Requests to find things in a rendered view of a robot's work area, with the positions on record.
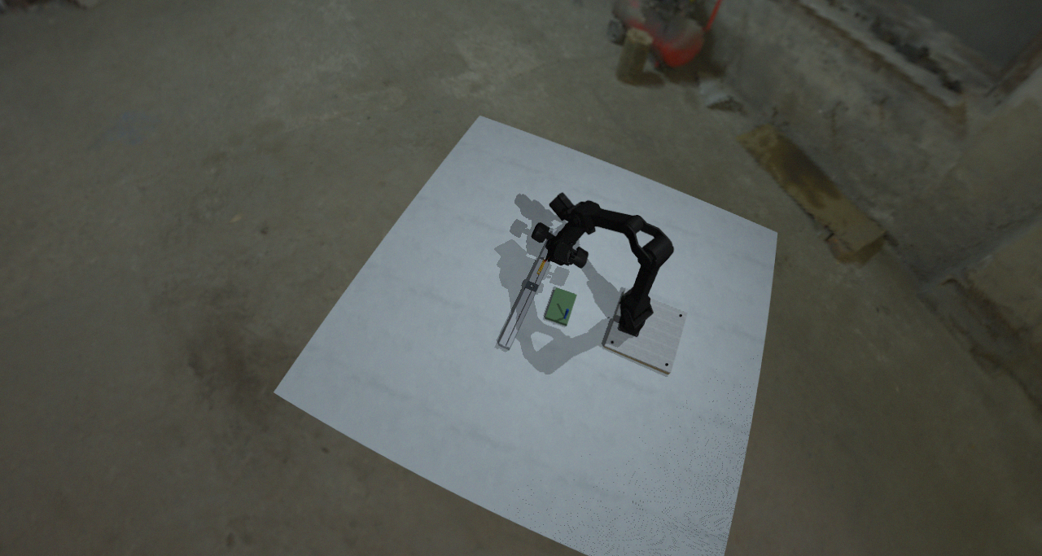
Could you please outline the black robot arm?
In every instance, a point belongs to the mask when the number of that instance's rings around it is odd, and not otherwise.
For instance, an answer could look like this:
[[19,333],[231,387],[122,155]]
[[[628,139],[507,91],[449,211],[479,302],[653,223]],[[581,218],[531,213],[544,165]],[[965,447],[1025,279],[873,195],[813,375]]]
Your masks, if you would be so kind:
[[[566,232],[574,239],[580,239],[584,233],[595,232],[595,227],[620,232],[628,237],[630,251],[639,259],[641,268],[637,275],[632,289],[626,292],[621,297],[620,320],[618,330],[620,332],[639,336],[646,319],[654,315],[654,309],[650,306],[649,290],[656,278],[659,268],[672,256],[674,251],[672,241],[659,227],[648,225],[639,214],[623,214],[600,208],[594,201],[580,201],[576,206],[565,196],[559,194],[557,199],[552,199],[549,203],[554,213],[561,220],[568,220],[565,225]],[[637,233],[643,232],[654,236],[654,241],[649,241],[644,247],[640,247],[637,241]],[[573,243],[563,242],[559,238],[551,244],[552,252],[549,259],[559,266],[572,266],[576,262],[576,255],[571,252]]]

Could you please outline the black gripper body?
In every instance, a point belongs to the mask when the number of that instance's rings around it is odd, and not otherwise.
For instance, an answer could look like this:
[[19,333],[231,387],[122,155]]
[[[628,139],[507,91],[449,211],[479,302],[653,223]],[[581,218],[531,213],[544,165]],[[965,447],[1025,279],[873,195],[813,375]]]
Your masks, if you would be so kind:
[[[547,243],[546,247],[549,247],[551,249],[552,249],[552,247],[551,247],[552,242],[555,241],[555,239],[559,239],[559,238],[563,238],[563,242],[567,242],[567,243],[571,242],[574,245],[576,245],[576,241],[578,241],[578,239],[572,238],[566,232],[565,226],[561,229],[561,232],[559,232],[557,236],[554,236],[554,234],[551,234],[549,232],[549,229],[550,229],[550,227],[548,227],[547,225],[543,225],[542,222],[537,223],[537,225],[535,226],[535,230],[532,232],[532,239],[535,239],[537,242],[544,242],[545,239],[548,239],[548,243]],[[587,266],[587,260],[589,258],[589,253],[587,251],[585,251],[584,248],[578,247],[576,250],[574,248],[572,248],[571,252],[573,252],[573,255],[577,256],[576,262],[573,263],[574,266],[578,266],[578,268],[584,268],[584,266]]]

